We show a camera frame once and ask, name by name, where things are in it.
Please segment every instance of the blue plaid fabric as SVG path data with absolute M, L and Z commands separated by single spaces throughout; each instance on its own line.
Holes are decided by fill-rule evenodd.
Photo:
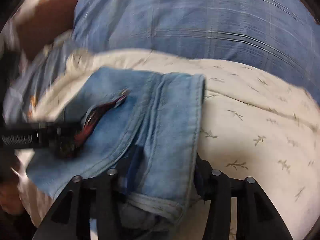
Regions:
M 320 103 L 320 26 L 299 0 L 79 0 L 74 40 L 251 65 Z

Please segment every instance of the beige cloth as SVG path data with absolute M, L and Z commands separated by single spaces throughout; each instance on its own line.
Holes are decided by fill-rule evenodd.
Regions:
M 319 123 L 316 102 L 303 89 L 240 63 L 187 60 L 150 50 L 119 50 L 91 55 L 75 51 L 59 77 L 41 98 L 33 119 L 54 120 L 101 66 L 206 76 L 198 152 L 231 178 L 254 177 L 286 223 L 301 240 L 320 215 Z M 24 181 L 21 195 L 31 215 L 45 214 L 47 196 L 32 194 Z M 233 200 L 230 239 L 235 239 Z M 209 203 L 194 205 L 175 239 L 202 239 Z

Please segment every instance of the bed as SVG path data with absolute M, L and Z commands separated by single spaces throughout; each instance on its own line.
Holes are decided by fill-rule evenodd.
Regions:
M 11 86 L 4 119 L 54 119 L 55 82 L 81 73 L 89 59 L 92 72 L 107 65 L 201 73 L 200 156 L 229 177 L 256 178 L 292 237 L 303 239 L 320 215 L 319 35 L 299 0 L 79 0 L 71 37 L 46 46 Z M 26 178 L 20 186 L 39 225 L 56 196 Z M 175 237 L 201 239 L 207 210 L 193 205 Z M 233 214 L 230 239 L 235 232 Z

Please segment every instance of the blue blanket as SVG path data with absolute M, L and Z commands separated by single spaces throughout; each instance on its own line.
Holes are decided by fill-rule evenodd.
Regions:
M 299 0 L 79 0 L 73 38 L 93 52 L 145 48 L 244 63 L 320 103 L 320 26 Z

